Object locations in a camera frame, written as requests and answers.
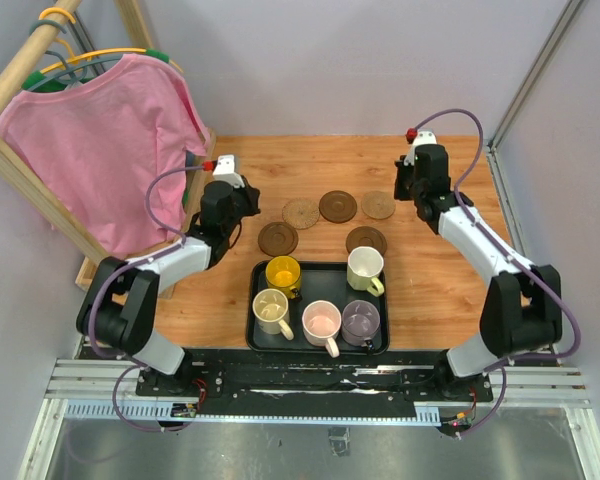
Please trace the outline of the woven rattan coaster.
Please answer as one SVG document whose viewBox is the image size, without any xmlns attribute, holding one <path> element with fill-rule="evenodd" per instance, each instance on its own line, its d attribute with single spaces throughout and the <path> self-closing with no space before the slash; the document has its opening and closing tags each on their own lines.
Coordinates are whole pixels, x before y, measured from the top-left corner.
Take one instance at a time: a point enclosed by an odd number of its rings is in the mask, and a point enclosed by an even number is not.
<svg viewBox="0 0 600 480">
<path fill-rule="evenodd" d="M 367 216 L 376 220 L 384 220 L 391 217 L 396 209 L 393 197 L 382 191 L 365 193 L 362 197 L 361 207 Z"/>
<path fill-rule="evenodd" d="M 282 209 L 283 220 L 296 230 L 305 230 L 314 226 L 319 219 L 318 204 L 307 198 L 289 200 Z"/>
</svg>

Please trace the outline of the brown wooden coaster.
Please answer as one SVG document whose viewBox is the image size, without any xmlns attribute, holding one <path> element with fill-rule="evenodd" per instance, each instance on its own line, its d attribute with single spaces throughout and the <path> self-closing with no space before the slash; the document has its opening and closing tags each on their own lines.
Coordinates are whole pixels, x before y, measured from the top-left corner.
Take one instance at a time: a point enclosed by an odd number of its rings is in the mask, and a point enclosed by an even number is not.
<svg viewBox="0 0 600 480">
<path fill-rule="evenodd" d="M 324 194 L 319 202 L 320 214 L 332 223 L 345 223 L 357 213 L 357 202 L 348 192 L 333 190 Z"/>
<path fill-rule="evenodd" d="M 298 241 L 297 231 L 286 222 L 271 222 L 258 235 L 260 250 L 271 257 L 290 255 Z"/>
<path fill-rule="evenodd" d="M 348 253 L 351 253 L 355 248 L 365 246 L 377 250 L 384 256 L 388 248 L 388 242 L 384 234 L 378 229 L 370 226 L 360 226 L 348 233 L 345 246 Z"/>
</svg>

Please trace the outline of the pale green octagonal mug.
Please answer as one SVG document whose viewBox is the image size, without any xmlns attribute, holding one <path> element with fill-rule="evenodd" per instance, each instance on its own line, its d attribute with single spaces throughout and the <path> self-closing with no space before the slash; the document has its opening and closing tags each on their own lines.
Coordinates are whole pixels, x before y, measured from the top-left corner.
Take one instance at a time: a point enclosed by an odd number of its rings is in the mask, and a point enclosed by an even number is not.
<svg viewBox="0 0 600 480">
<path fill-rule="evenodd" d="M 353 290 L 380 297 L 385 293 L 380 280 L 383 269 L 384 258 L 378 250 L 369 246 L 356 247 L 348 256 L 347 283 Z"/>
</svg>

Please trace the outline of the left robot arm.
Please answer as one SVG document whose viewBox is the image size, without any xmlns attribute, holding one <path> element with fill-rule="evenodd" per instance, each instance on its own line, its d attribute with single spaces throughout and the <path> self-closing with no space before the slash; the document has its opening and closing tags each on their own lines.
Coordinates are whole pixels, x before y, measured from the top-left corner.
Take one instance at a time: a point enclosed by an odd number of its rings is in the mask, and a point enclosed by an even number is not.
<svg viewBox="0 0 600 480">
<path fill-rule="evenodd" d="M 187 393 L 194 383 L 190 354 L 154 327 L 160 293 L 180 280 L 219 263 L 245 217 L 260 213 L 260 191 L 238 175 L 204 187 L 198 221 L 173 245 L 136 259 L 102 260 L 76 319 L 92 344 L 103 343 L 159 373 L 170 394 Z"/>
</svg>

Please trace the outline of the cream yellow mug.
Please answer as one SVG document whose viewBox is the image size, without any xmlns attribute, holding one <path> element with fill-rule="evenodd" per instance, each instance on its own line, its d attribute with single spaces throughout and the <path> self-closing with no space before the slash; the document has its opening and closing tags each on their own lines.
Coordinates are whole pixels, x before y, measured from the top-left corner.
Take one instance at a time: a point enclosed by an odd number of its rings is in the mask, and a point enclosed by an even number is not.
<svg viewBox="0 0 600 480">
<path fill-rule="evenodd" d="M 294 339 L 290 327 L 289 300 L 273 288 L 260 291 L 251 304 L 252 312 L 260 329 L 268 335 L 282 335 L 287 341 Z"/>
</svg>

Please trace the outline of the purple mug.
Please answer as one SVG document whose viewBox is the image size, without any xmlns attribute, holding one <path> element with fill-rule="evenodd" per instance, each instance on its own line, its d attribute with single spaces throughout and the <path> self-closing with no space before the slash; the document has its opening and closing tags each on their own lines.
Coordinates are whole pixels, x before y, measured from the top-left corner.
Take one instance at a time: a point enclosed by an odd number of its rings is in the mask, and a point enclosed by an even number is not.
<svg viewBox="0 0 600 480">
<path fill-rule="evenodd" d="M 361 347 L 370 353 L 375 348 L 373 338 L 379 328 L 380 313 L 372 303 L 354 300 L 344 308 L 341 335 L 347 344 Z"/>
</svg>

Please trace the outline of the pink t-shirt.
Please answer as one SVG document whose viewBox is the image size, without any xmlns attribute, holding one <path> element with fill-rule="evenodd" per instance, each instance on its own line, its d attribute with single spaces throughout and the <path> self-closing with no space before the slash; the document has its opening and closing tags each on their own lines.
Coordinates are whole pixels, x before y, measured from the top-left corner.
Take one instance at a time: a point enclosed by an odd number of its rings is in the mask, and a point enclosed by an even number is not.
<svg viewBox="0 0 600 480">
<path fill-rule="evenodd" d="M 174 238 L 185 219 L 187 154 L 209 139 L 184 77 L 125 54 L 103 75 L 53 93 L 21 91 L 0 137 L 110 254 Z"/>
</svg>

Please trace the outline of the pink mug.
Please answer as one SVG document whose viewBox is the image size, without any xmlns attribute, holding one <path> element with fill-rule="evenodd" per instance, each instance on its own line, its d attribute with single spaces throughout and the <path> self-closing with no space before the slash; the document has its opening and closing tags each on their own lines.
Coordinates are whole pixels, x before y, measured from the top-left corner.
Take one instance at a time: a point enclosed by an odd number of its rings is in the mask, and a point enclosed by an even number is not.
<svg viewBox="0 0 600 480">
<path fill-rule="evenodd" d="M 310 303 L 304 309 L 301 320 L 304 336 L 311 345 L 324 348 L 332 358 L 340 355 L 336 339 L 342 319 L 333 303 L 325 300 Z"/>
</svg>

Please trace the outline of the black plastic tray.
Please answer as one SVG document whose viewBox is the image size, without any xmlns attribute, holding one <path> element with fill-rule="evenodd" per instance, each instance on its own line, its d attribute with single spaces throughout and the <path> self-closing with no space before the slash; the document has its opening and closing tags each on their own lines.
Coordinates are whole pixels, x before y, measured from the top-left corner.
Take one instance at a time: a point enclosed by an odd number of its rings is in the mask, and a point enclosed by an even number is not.
<svg viewBox="0 0 600 480">
<path fill-rule="evenodd" d="M 311 345 L 303 334 L 301 315 L 304 308 L 316 300 L 326 300 L 339 309 L 355 300 L 364 300 L 373 304 L 380 314 L 378 332 L 371 340 L 371 348 L 365 346 L 352 346 L 342 338 L 337 339 L 337 346 L 342 357 L 366 357 L 383 354 L 389 347 L 389 320 L 387 297 L 376 297 L 366 291 L 352 289 L 346 280 L 347 265 L 344 262 L 316 262 L 302 261 L 301 298 L 289 302 L 290 327 L 294 339 L 289 341 L 281 334 L 267 334 L 258 325 L 252 310 L 248 311 L 246 324 L 246 342 L 249 348 L 259 353 L 275 353 L 285 356 L 314 355 L 318 358 L 327 358 L 327 350 L 323 347 Z"/>
</svg>

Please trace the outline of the yellow clothes hanger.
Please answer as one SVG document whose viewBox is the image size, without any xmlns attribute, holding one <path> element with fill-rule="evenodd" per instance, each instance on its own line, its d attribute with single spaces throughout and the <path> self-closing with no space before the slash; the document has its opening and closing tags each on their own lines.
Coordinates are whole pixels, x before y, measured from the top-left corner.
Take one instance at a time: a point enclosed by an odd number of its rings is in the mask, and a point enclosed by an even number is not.
<svg viewBox="0 0 600 480">
<path fill-rule="evenodd" d="M 55 37 L 52 40 L 52 42 L 64 45 L 69 56 L 65 58 L 62 55 L 60 55 L 59 62 L 43 68 L 41 72 L 43 74 L 46 74 L 56 69 L 67 70 L 69 67 L 77 67 L 78 69 L 83 69 L 83 65 L 87 62 L 94 63 L 96 60 L 110 60 L 112 59 L 114 54 L 133 53 L 148 55 L 162 60 L 163 62 L 170 64 L 177 71 L 182 73 L 182 68 L 167 54 L 152 49 L 153 43 L 150 38 L 148 27 L 146 25 L 138 2 L 115 1 L 115 4 L 119 10 L 119 13 L 121 14 L 125 28 L 129 31 L 131 39 L 138 40 L 140 47 L 116 47 L 108 49 L 99 49 L 85 51 L 82 54 L 76 55 L 73 52 L 72 47 L 65 40 Z M 74 9 L 72 12 L 70 12 L 66 8 L 59 7 L 58 4 L 55 4 L 54 6 L 43 10 L 39 14 L 38 20 L 30 28 L 30 33 L 33 34 L 41 26 L 50 26 L 55 28 L 59 32 L 65 33 L 66 29 L 64 25 L 49 18 L 49 15 L 61 15 L 68 21 L 68 25 L 75 32 L 74 37 L 76 44 L 85 44 L 86 46 L 92 45 L 90 37 L 87 34 L 86 29 L 84 28 L 81 20 L 79 19 L 77 9 Z"/>
</svg>

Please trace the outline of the green clothes hanger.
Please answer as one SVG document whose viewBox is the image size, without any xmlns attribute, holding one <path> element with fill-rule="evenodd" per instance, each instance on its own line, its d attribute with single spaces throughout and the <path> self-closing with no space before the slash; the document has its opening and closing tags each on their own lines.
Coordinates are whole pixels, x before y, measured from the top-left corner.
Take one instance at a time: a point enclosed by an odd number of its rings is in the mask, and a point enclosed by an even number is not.
<svg viewBox="0 0 600 480">
<path fill-rule="evenodd" d="M 133 48 L 112 48 L 91 51 L 86 54 L 81 54 L 71 59 L 62 60 L 63 69 L 51 75 L 52 67 L 46 72 L 40 70 L 31 73 L 21 85 L 21 89 L 31 92 L 57 92 L 65 90 L 73 85 L 82 85 L 94 77 L 87 77 L 87 70 L 90 67 L 100 66 L 108 62 L 117 62 L 122 59 L 123 54 L 144 55 L 158 59 L 170 66 L 174 67 L 179 72 L 182 68 L 173 61 L 166 53 L 155 49 L 133 49 Z"/>
</svg>

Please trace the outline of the wooden clothes rack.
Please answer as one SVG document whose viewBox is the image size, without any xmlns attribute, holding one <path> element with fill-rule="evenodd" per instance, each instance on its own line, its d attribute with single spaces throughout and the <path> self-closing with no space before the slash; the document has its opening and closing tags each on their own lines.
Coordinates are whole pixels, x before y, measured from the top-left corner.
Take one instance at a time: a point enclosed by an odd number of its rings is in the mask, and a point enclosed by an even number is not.
<svg viewBox="0 0 600 480">
<path fill-rule="evenodd" d="M 0 115 L 20 91 L 21 84 L 34 70 L 44 52 L 56 39 L 59 27 L 67 23 L 75 23 L 75 17 L 81 1 L 56 1 L 52 7 L 41 12 L 41 20 L 56 22 L 51 25 L 36 26 L 22 47 L 10 60 L 0 74 Z M 145 20 L 143 2 L 114 1 L 124 27 L 135 50 L 156 47 Z M 84 265 L 101 261 L 107 256 L 104 248 L 87 232 L 86 228 L 67 210 L 43 182 L 25 165 L 24 161 L 0 138 L 0 176 L 18 191 L 51 225 L 66 236 L 85 256 Z M 185 207 L 186 217 L 181 227 L 186 232 L 195 211 L 200 206 L 200 199 L 210 173 L 188 173 L 188 202 Z"/>
</svg>

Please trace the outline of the aluminium corner post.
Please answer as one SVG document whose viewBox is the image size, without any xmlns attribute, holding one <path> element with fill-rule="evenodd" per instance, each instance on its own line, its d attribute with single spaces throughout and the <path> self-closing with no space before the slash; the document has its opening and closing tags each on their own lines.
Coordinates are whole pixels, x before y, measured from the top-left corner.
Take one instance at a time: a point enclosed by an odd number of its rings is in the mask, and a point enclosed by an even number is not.
<svg viewBox="0 0 600 480">
<path fill-rule="evenodd" d="M 494 130 L 493 135 L 487 142 L 488 151 L 491 154 L 495 154 L 503 143 L 506 135 L 514 125 L 514 122 L 523 110 L 526 102 L 529 100 L 536 85 L 541 80 L 542 75 L 548 68 L 567 33 L 586 4 L 587 1 L 585 0 L 568 0 L 565 3 L 544 43 L 531 63 L 531 66 L 513 99 L 509 103 L 504 115 Z"/>
</svg>

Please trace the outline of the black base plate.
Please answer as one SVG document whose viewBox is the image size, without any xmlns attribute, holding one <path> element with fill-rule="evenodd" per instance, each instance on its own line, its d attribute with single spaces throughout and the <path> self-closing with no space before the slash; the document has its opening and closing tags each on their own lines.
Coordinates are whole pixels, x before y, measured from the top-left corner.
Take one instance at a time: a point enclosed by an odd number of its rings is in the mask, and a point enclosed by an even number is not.
<svg viewBox="0 0 600 480">
<path fill-rule="evenodd" d="M 205 392 L 205 414 L 290 419 L 388 419 L 412 416 L 418 402 L 463 408 L 493 398 L 478 376 L 438 384 L 439 351 L 386 351 L 379 355 L 258 353 L 248 349 L 189 349 L 185 379 L 154 370 L 136 383 L 141 397 L 186 399 Z"/>
</svg>

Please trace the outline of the aluminium frame rail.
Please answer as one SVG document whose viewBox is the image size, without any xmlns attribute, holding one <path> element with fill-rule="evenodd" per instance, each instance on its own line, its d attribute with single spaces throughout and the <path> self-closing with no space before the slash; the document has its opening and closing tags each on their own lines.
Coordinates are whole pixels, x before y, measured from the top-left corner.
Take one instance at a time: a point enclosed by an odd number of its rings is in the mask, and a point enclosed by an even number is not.
<svg viewBox="0 0 600 480">
<path fill-rule="evenodd" d="M 185 389 L 172 379 L 147 370 L 125 373 L 130 366 L 124 361 L 59 360 L 47 387 L 49 395 L 78 395 L 100 398 L 122 380 L 126 394 L 149 397 L 186 396 Z M 234 389 L 237 393 L 253 391 L 271 395 L 311 392 L 335 393 L 399 393 L 420 402 L 461 401 L 471 392 L 480 402 L 490 402 L 500 393 L 509 405 L 567 404 L 587 405 L 589 395 L 583 377 L 571 367 L 508 367 L 482 374 L 458 393 L 443 395 L 436 388 L 432 370 L 424 365 L 263 365 L 243 362 L 196 362 L 194 377 L 208 389 L 211 397 L 219 397 Z"/>
</svg>

